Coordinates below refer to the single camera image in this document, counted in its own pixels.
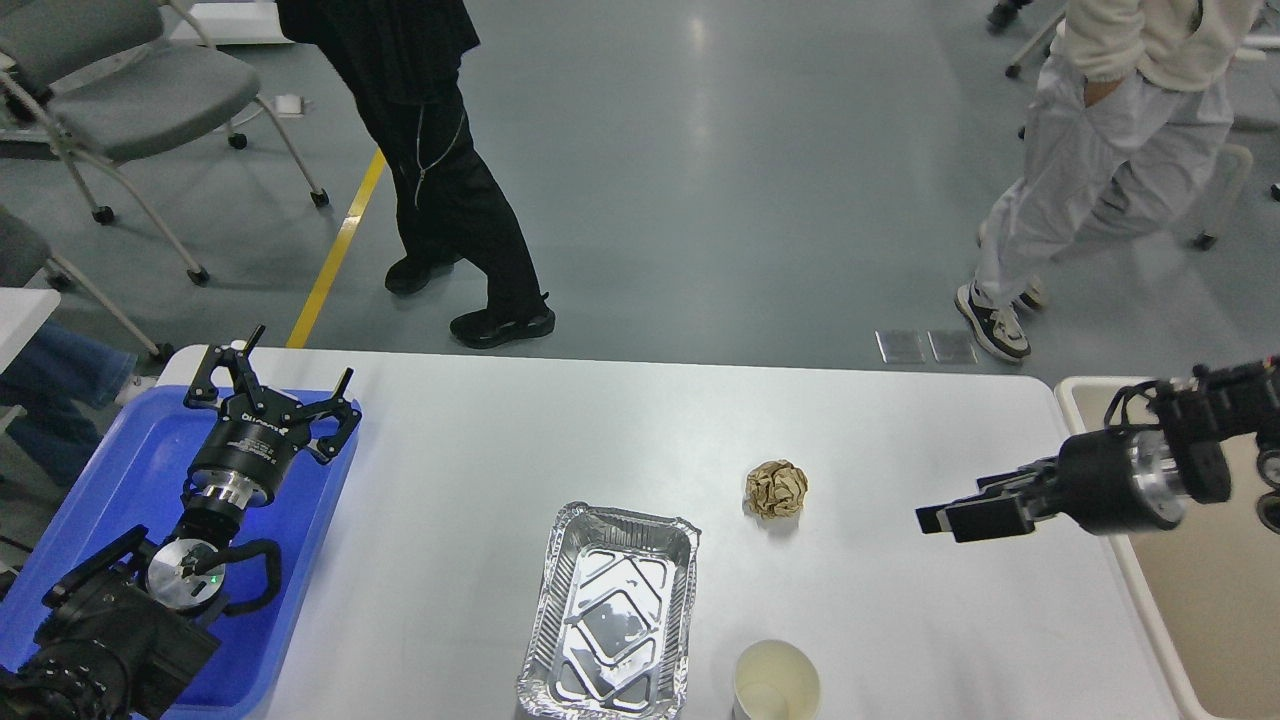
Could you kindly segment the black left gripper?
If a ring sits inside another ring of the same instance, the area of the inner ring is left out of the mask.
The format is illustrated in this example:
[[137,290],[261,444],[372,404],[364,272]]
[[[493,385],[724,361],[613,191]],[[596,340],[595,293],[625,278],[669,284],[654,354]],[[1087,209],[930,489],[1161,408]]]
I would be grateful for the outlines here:
[[[316,402],[303,404],[293,395],[265,391],[250,361],[264,332],[265,325],[256,325],[243,348],[209,346],[183,398],[188,409],[216,407],[212,373],[228,372],[233,393],[221,401],[218,419],[187,477],[192,495],[238,509],[274,502],[300,452],[328,465],[342,454],[362,420],[362,413],[346,397],[355,374],[349,366],[334,391]],[[317,436],[314,424],[328,419],[337,423],[335,429]]]

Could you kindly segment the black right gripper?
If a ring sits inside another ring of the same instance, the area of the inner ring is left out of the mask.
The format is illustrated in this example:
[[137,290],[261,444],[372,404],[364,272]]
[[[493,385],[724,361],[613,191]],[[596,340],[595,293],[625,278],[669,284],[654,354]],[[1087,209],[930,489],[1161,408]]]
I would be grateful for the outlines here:
[[957,543],[1029,536],[1065,515],[1093,536],[1171,530],[1189,495],[1161,430],[1094,430],[1068,438],[1052,457],[980,477],[977,493],[915,510],[925,534]]

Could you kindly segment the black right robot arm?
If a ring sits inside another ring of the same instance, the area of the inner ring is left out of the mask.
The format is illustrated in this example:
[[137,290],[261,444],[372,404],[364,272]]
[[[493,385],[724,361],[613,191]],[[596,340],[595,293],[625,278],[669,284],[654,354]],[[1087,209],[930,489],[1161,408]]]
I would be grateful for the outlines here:
[[1256,466],[1277,486],[1277,359],[1212,370],[1187,380],[1120,387],[1098,430],[1066,438],[1059,452],[977,480],[977,492],[919,507],[923,533],[956,542],[1028,536],[1066,515],[1092,536],[1172,530],[1187,503],[1224,503],[1233,477],[1222,443],[1253,436]]

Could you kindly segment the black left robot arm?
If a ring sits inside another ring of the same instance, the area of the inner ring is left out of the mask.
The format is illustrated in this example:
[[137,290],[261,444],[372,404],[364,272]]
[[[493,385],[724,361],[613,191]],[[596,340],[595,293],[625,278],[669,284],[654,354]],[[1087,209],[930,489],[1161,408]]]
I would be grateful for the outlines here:
[[211,346],[124,409],[3,601],[5,719],[237,719],[278,674],[361,407]]

